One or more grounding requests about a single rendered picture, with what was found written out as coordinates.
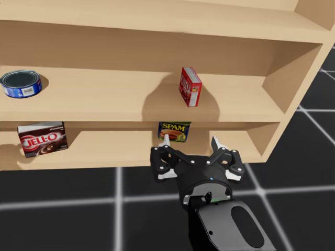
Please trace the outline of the red carton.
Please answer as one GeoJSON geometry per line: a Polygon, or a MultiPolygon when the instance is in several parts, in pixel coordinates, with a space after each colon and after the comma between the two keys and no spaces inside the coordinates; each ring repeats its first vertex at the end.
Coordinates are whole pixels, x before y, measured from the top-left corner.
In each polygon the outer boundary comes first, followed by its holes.
{"type": "Polygon", "coordinates": [[[192,67],[183,67],[181,71],[179,92],[188,107],[197,107],[202,81],[192,67]]]}

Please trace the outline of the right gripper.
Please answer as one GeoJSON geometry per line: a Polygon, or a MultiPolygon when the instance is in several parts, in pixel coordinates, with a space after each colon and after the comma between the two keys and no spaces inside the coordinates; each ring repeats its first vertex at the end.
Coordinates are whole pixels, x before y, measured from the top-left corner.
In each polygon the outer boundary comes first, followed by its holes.
{"type": "Polygon", "coordinates": [[[211,140],[212,155],[192,156],[170,147],[169,135],[159,146],[151,148],[150,166],[156,182],[176,178],[180,202],[187,209],[191,197],[205,196],[210,192],[209,202],[232,198],[231,181],[241,181],[245,168],[237,150],[229,150],[216,136],[211,140]]]}

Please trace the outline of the blue flat can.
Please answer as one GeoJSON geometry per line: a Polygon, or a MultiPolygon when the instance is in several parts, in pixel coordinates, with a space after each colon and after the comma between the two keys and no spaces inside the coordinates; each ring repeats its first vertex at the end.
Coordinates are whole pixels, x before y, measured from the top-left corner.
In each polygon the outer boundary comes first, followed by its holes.
{"type": "Polygon", "coordinates": [[[42,90],[40,75],[32,70],[17,70],[0,78],[4,93],[11,98],[32,97],[42,90]]]}

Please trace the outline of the brown and white carton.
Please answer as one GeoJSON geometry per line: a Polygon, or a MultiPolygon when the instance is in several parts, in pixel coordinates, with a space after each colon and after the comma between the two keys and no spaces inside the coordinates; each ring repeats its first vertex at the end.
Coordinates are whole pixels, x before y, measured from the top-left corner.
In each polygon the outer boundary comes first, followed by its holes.
{"type": "Polygon", "coordinates": [[[17,127],[26,158],[68,149],[64,122],[47,121],[17,127]]]}

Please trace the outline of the pale wooden shelf unit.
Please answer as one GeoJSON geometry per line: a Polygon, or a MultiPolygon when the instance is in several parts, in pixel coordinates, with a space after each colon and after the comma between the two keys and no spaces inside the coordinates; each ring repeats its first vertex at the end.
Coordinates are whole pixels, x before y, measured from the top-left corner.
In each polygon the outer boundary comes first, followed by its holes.
{"type": "Polygon", "coordinates": [[[187,154],[213,136],[267,161],[335,43],[335,0],[0,0],[0,170],[147,166],[161,121],[189,121],[187,154]],[[197,107],[183,67],[202,81],[197,107]],[[62,121],[68,149],[26,158],[18,126],[62,121]]]}

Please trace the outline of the green and blue rectangular can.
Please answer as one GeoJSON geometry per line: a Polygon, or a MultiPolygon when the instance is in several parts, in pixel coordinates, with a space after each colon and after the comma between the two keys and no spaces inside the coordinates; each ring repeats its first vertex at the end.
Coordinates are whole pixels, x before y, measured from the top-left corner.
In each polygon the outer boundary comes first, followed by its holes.
{"type": "Polygon", "coordinates": [[[185,143],[190,126],[191,122],[159,122],[158,139],[163,141],[167,134],[170,141],[185,143]]]}

